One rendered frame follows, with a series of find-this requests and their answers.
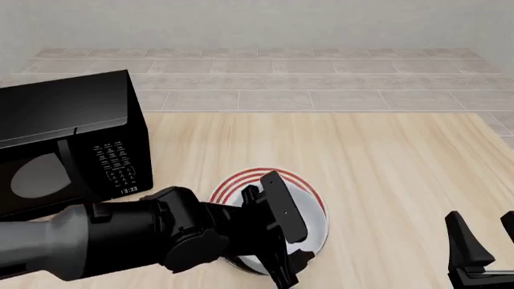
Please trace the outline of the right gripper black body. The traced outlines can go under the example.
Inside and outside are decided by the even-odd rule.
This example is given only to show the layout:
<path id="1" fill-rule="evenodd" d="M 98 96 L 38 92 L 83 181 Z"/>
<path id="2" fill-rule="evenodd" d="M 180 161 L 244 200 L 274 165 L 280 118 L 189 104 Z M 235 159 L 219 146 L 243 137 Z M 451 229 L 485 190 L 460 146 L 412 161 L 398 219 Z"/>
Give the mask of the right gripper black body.
<path id="1" fill-rule="evenodd" d="M 514 289 L 514 270 L 488 271 L 484 267 L 448 265 L 453 289 Z"/>

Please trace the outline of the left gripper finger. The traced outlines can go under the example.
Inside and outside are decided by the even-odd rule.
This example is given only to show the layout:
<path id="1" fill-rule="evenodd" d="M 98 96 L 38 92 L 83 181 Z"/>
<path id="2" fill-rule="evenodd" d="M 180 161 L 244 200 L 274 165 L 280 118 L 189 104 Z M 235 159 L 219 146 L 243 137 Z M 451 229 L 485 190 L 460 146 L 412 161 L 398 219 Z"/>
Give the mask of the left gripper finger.
<path id="1" fill-rule="evenodd" d="M 290 269 L 303 270 L 308 266 L 308 262 L 315 257 L 311 251 L 296 250 L 288 255 Z"/>

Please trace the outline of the black microwave oven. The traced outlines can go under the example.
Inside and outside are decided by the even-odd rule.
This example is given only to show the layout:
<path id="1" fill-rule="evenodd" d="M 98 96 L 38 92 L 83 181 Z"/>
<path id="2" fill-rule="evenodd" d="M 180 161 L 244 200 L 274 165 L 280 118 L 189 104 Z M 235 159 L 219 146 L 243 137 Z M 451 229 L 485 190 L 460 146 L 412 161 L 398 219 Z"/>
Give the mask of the black microwave oven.
<path id="1" fill-rule="evenodd" d="M 0 88 L 0 222 L 152 188 L 149 131 L 127 71 Z"/>

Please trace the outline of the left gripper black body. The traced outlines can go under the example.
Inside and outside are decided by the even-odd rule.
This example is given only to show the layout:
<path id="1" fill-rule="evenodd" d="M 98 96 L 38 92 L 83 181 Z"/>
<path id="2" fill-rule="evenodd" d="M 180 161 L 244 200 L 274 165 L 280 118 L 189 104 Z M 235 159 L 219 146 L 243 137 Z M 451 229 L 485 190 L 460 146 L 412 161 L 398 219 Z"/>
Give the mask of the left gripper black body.
<path id="1" fill-rule="evenodd" d="M 267 214 L 258 206 L 242 206 L 230 237 L 230 254 L 254 255 L 278 288 L 291 288 L 298 278 L 290 267 L 284 233 Z"/>

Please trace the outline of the white plate with red rings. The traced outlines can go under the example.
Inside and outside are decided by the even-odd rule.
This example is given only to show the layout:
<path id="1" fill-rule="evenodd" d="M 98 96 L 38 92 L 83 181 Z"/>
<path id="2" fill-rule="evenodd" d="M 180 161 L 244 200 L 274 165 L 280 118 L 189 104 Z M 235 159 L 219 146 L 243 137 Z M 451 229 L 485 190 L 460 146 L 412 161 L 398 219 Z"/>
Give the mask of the white plate with red rings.
<path id="1" fill-rule="evenodd" d="M 328 211 L 326 209 L 324 200 L 309 182 L 305 181 L 302 177 L 299 177 L 295 173 L 277 168 L 250 168 L 238 173 L 234 173 L 226 180 L 221 182 L 218 187 L 216 187 L 214 192 L 210 195 L 209 202 L 216 204 L 226 204 L 232 194 L 234 194 L 238 189 L 244 189 L 247 185 L 250 185 L 253 182 L 259 182 L 263 175 L 266 175 L 271 171 L 276 171 L 279 173 L 283 180 L 290 182 L 298 189 L 301 189 L 311 197 L 314 197 L 324 212 L 324 216 L 328 217 Z"/>

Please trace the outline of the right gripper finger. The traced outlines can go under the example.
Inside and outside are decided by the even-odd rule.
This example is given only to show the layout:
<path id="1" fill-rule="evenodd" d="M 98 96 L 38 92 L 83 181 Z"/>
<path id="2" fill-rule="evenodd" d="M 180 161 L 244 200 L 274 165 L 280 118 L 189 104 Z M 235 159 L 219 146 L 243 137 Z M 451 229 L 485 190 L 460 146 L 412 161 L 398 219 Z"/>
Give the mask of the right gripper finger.
<path id="1" fill-rule="evenodd" d="M 514 211 L 508 211 L 500 220 L 509 238 L 514 238 Z"/>
<path id="2" fill-rule="evenodd" d="M 451 211 L 445 217 L 449 238 L 448 269 L 485 271 L 495 258 L 477 240 L 458 211 Z"/>

